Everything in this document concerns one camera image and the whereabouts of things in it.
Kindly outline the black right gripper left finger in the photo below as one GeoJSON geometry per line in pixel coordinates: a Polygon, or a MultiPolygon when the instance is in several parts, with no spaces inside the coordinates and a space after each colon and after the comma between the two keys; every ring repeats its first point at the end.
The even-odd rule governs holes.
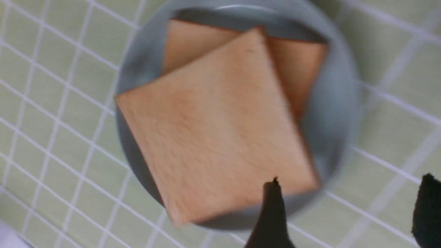
{"type": "Polygon", "coordinates": [[[288,233],[285,202],[278,178],[263,185],[263,203],[246,248],[294,248],[288,233]]]}

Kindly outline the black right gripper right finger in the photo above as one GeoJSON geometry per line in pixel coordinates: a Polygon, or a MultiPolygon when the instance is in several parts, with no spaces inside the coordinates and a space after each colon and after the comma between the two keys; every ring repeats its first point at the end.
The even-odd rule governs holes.
{"type": "Polygon", "coordinates": [[[441,247],[441,182],[423,175],[413,211],[412,234],[421,248],[441,247]]]}

